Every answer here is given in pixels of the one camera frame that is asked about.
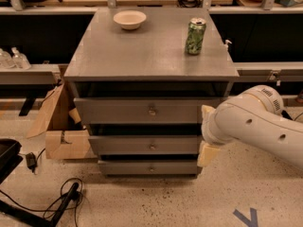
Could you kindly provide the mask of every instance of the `bowl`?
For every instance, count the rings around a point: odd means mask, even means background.
[[[114,16],[114,21],[127,30],[137,29],[146,20],[146,15],[141,11],[121,11]]]

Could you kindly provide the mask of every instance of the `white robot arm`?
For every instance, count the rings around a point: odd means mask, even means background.
[[[283,109],[275,89],[253,87],[217,109],[204,105],[203,137],[215,147],[238,139],[303,169],[303,124],[284,118]]]

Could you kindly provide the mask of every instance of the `speckled floor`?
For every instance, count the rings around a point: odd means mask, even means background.
[[[289,110],[292,116],[302,111]],[[0,137],[20,141],[21,153],[37,156],[45,135],[25,138],[36,114],[18,117],[17,110],[0,110]],[[303,226],[303,171],[240,142],[223,148],[197,179],[105,178],[97,160],[47,160],[45,154],[38,165],[33,174],[24,160],[1,190],[26,207],[45,209],[67,179],[81,178],[79,227]],[[26,225],[0,214],[0,226]],[[74,211],[66,211],[58,226],[75,226]]]

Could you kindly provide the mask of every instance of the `clear bottle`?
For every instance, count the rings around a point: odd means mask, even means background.
[[[11,58],[9,52],[4,51],[0,48],[0,67],[4,67],[6,69],[10,69],[15,66],[14,61]]]
[[[16,47],[13,47],[11,51],[13,53],[12,60],[15,62],[18,68],[27,70],[31,67],[25,54],[20,53]]]

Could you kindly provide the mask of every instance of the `can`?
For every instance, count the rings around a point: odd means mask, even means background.
[[[203,18],[192,18],[188,24],[188,35],[186,52],[198,55],[202,49],[202,41],[206,30],[206,20]]]

